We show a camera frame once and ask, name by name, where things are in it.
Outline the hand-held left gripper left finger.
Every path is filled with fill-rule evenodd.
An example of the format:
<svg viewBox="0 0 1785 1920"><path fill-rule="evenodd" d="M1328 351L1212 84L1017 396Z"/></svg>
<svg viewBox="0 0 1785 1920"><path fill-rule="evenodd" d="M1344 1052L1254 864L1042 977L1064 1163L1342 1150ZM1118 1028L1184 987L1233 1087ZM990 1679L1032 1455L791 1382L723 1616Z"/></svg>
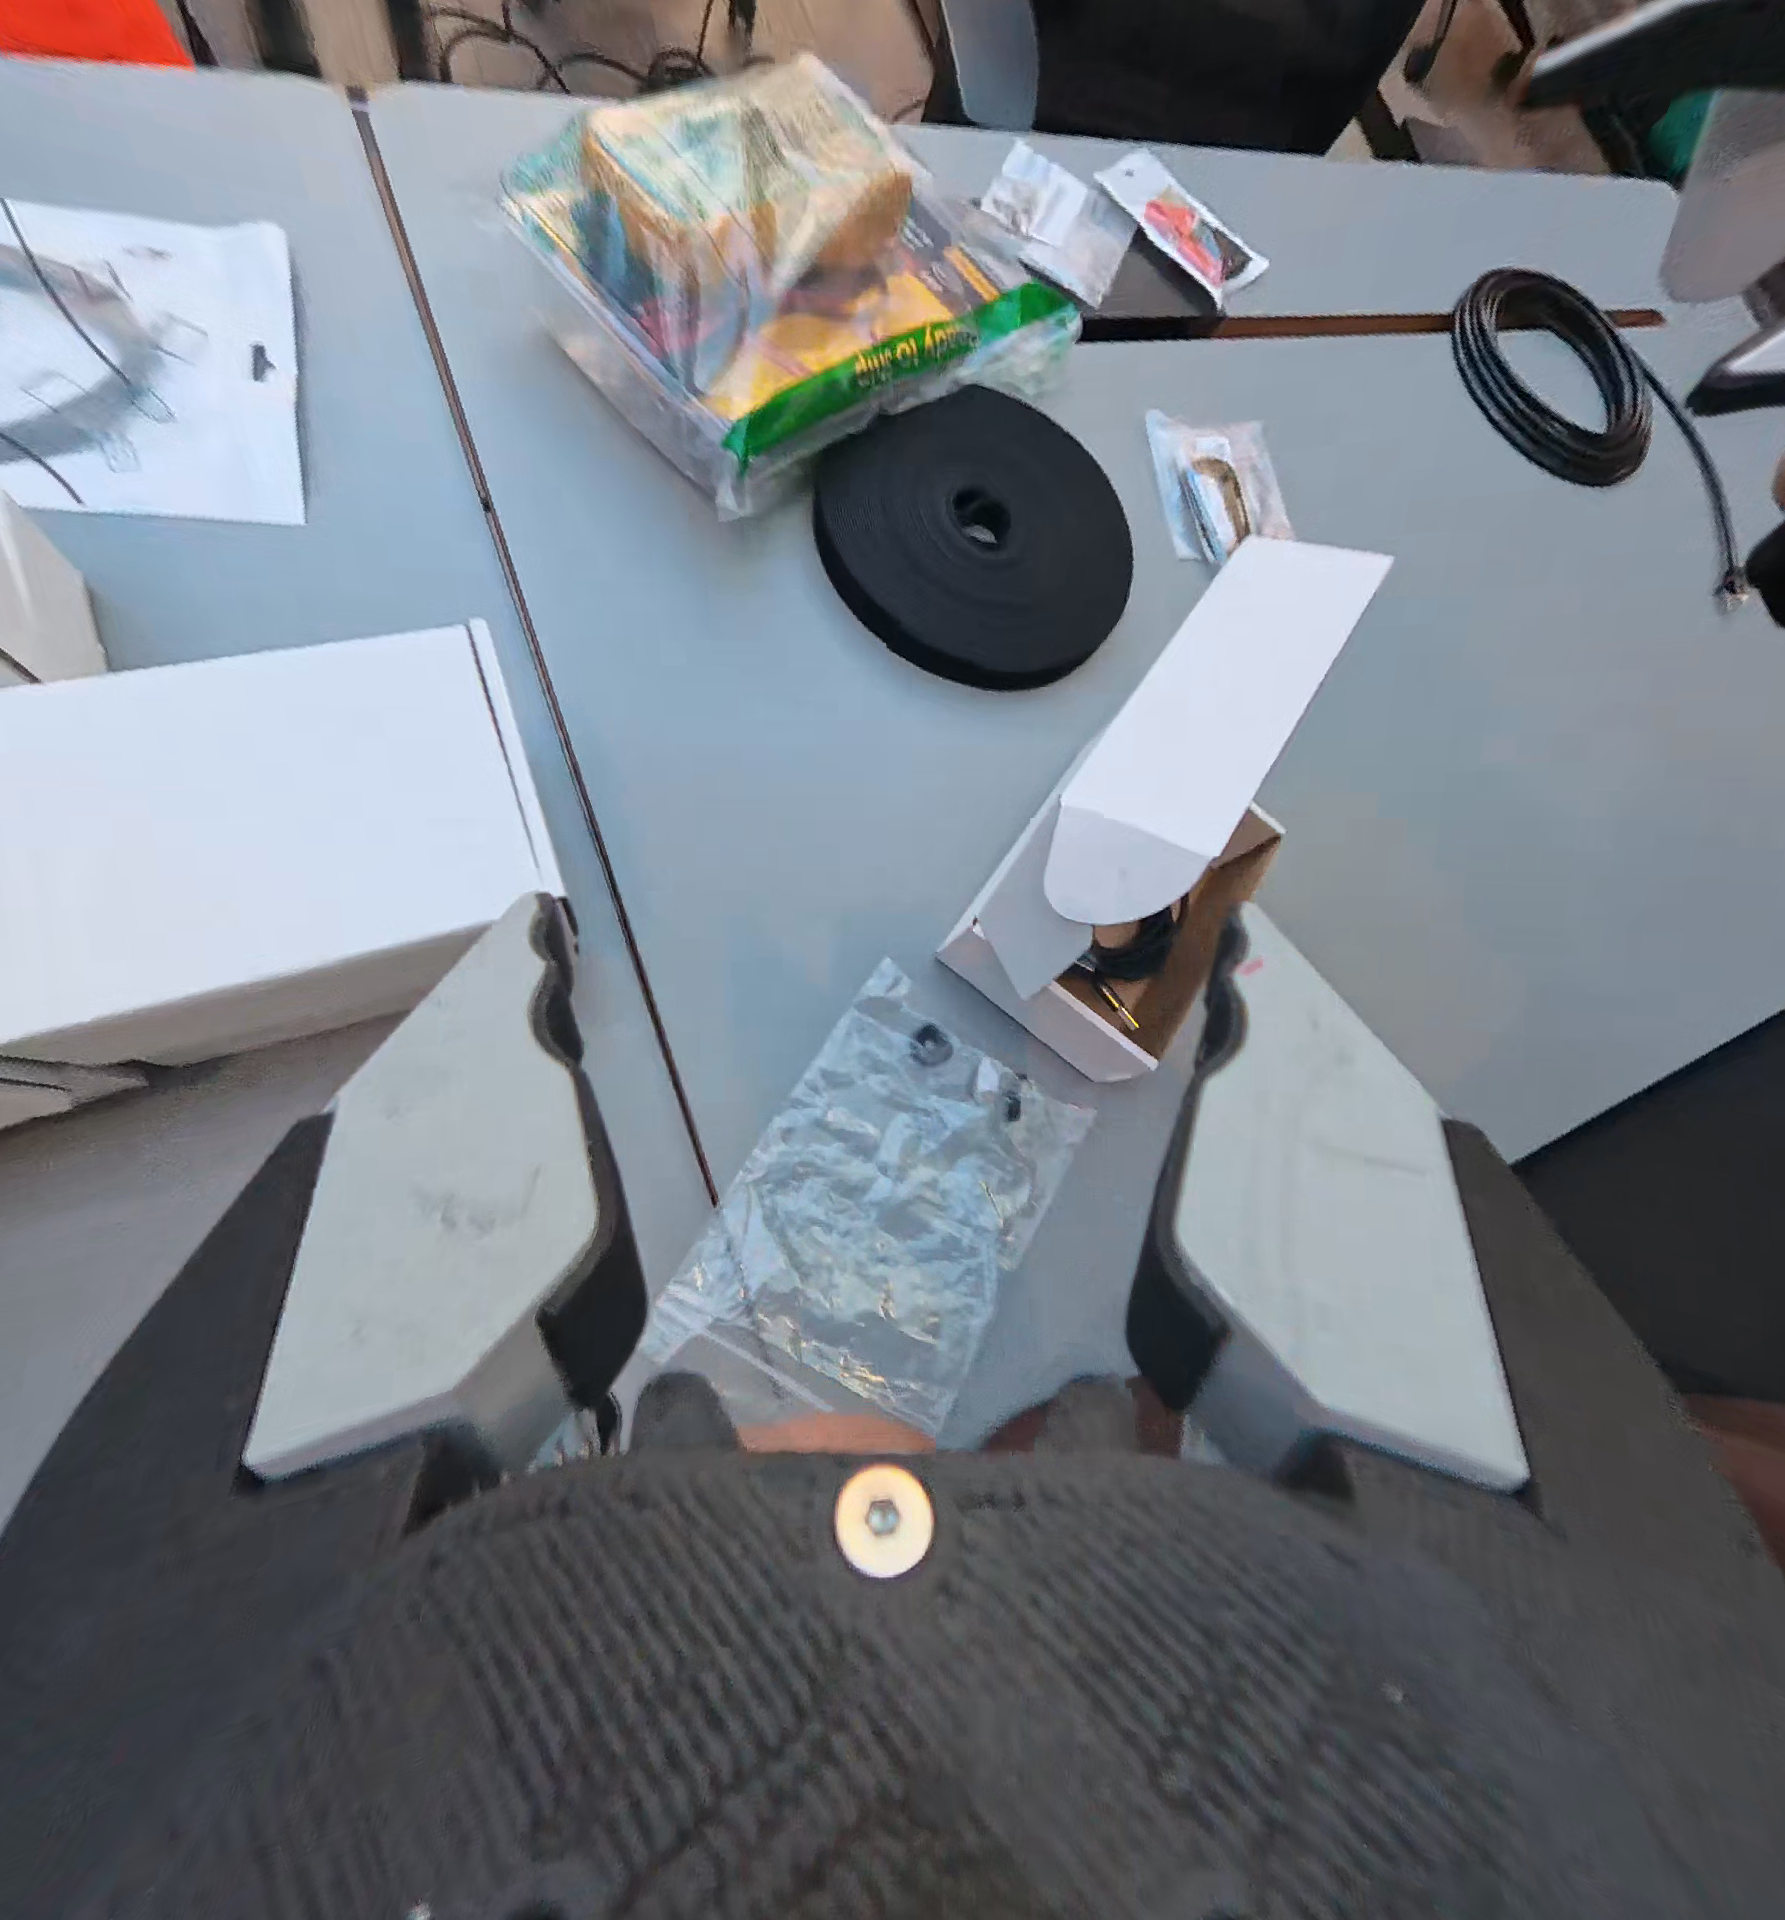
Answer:
<svg viewBox="0 0 1785 1920"><path fill-rule="evenodd" d="M517 1476L611 1402L648 1293L576 960L568 904L522 896L336 1095L242 1457L259 1481L414 1438Z"/></svg>

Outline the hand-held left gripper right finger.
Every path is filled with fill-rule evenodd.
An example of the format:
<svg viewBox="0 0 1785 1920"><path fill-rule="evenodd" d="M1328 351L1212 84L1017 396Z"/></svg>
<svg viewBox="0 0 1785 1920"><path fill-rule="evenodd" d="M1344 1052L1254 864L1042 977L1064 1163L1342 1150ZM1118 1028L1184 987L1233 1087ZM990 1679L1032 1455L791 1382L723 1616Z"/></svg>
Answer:
<svg viewBox="0 0 1785 1920"><path fill-rule="evenodd" d="M1247 1474L1351 1443L1530 1482L1442 1110L1254 906L1220 933L1127 1344Z"/></svg>

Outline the small white cardboard box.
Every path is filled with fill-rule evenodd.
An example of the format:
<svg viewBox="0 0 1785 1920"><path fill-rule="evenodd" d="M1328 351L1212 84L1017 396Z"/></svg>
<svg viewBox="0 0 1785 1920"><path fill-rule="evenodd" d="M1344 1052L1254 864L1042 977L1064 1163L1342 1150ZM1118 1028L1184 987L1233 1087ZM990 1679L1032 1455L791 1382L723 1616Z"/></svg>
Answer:
<svg viewBox="0 0 1785 1920"><path fill-rule="evenodd" d="M1247 541L1087 742L939 960L1094 1086L1154 1074L1284 830L1256 795L1391 557Z"/></svg>

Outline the grey desk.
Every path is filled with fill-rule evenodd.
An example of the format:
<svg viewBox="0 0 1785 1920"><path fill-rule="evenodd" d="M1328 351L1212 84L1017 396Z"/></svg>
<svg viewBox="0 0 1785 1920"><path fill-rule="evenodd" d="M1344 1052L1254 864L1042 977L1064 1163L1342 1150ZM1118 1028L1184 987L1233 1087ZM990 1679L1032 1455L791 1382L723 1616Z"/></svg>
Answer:
<svg viewBox="0 0 1785 1920"><path fill-rule="evenodd" d="M0 195L288 231L311 522L41 516L122 670L488 621L648 1286L888 957L1097 1106L949 1432L1124 1352L1183 1070L1091 1089L935 952L1206 590L1165 403L1261 417L1300 536L1393 559L1256 795L1264 910L1456 1117L1516 1157L1785 1004L1785 634L1695 606L1682 453L1592 504L1493 440L1440 338L1079 346L1035 399L1122 493L1127 608L1059 684L947 684L840 604L808 497L723 520L555 346L498 176L564 119L414 88L373 164L305 83L0 59Z"/></svg>

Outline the pile of white cardboard boxes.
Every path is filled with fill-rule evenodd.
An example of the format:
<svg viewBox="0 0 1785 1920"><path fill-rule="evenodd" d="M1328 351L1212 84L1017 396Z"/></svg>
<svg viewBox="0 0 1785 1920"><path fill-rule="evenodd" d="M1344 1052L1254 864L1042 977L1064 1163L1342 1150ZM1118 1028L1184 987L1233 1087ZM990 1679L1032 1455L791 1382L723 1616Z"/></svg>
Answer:
<svg viewBox="0 0 1785 1920"><path fill-rule="evenodd" d="M0 1132L412 1010L564 896L481 621L112 670L0 493Z"/></svg>

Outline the crinkled empty clear plastic bag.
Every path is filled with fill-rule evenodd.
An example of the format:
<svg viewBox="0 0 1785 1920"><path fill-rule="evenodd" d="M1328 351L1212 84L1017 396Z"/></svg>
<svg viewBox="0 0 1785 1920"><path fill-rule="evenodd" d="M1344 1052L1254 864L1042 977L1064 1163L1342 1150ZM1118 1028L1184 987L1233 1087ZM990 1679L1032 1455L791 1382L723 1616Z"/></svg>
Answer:
<svg viewBox="0 0 1785 1920"><path fill-rule="evenodd" d="M1094 1129L882 958L650 1308L641 1354L720 1357L744 1414L869 1410L939 1439Z"/></svg>

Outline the small bag with red item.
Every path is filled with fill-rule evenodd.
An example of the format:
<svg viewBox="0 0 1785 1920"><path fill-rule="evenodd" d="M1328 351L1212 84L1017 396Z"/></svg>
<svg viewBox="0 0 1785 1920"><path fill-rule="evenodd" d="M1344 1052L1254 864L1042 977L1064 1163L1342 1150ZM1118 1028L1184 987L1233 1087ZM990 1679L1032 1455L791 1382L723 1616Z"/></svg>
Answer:
<svg viewBox="0 0 1785 1920"><path fill-rule="evenodd" d="M1217 308L1267 273L1270 258L1195 198L1159 155L1127 153L1103 167L1094 181Z"/></svg>

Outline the small clear bag tiny parts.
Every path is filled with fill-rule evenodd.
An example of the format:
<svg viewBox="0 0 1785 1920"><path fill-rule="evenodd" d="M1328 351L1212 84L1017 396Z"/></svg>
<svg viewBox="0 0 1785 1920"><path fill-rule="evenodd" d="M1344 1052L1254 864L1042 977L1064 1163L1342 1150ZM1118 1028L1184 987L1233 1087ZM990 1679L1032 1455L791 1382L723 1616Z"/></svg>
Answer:
<svg viewBox="0 0 1785 1920"><path fill-rule="evenodd" d="M1035 275L1092 311L1104 308L1138 228L1098 185L1017 140L980 208L1021 244Z"/></svg>

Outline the black hook-and-loop tape roll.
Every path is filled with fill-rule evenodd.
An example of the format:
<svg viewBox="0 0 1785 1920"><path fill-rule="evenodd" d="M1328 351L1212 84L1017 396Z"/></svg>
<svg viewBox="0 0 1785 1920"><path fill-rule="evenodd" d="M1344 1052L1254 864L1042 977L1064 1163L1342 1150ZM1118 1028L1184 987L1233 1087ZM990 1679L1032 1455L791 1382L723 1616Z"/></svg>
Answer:
<svg viewBox="0 0 1785 1920"><path fill-rule="evenodd" d="M1069 679L1114 636L1134 583L1106 470L1057 421L983 386L825 450L810 528L840 601L874 638L985 691Z"/></svg>

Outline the grey chair back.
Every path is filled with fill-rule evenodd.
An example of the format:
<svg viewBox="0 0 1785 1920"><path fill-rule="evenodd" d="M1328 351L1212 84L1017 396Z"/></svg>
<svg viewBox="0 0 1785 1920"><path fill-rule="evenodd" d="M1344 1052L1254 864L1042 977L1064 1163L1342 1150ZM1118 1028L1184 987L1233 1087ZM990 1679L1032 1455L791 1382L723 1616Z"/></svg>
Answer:
<svg viewBox="0 0 1785 1920"><path fill-rule="evenodd" d="M1032 3L937 3L928 124L1027 134L1037 126L1042 36Z"/></svg>

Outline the white sheet with line drawings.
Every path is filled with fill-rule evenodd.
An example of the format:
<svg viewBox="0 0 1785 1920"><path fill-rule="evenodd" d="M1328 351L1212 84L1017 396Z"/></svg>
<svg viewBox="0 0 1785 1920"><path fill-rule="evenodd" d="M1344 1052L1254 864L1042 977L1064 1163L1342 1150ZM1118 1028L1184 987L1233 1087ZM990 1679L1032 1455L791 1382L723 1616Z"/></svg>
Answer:
<svg viewBox="0 0 1785 1920"><path fill-rule="evenodd" d="M40 511L303 527L292 249L0 195L0 493Z"/></svg>

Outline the clear bag with green strip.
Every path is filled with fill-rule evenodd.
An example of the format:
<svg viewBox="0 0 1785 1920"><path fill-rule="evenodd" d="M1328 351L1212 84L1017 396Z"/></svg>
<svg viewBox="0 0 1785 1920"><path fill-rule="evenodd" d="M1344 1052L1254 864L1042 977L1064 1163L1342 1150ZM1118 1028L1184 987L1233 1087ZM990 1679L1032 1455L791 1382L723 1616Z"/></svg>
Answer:
<svg viewBox="0 0 1785 1920"><path fill-rule="evenodd" d="M723 520L969 385L1038 392L1081 308L823 62L578 103L500 176L561 353Z"/></svg>

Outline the orange striped traffic cone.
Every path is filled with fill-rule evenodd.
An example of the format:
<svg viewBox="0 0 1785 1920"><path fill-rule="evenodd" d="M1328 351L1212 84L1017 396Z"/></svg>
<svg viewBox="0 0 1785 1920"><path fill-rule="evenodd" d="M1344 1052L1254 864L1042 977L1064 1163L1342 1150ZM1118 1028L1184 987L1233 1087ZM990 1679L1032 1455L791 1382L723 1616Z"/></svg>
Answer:
<svg viewBox="0 0 1785 1920"><path fill-rule="evenodd" d="M158 3L0 3L0 54L186 71L194 51Z"/></svg>

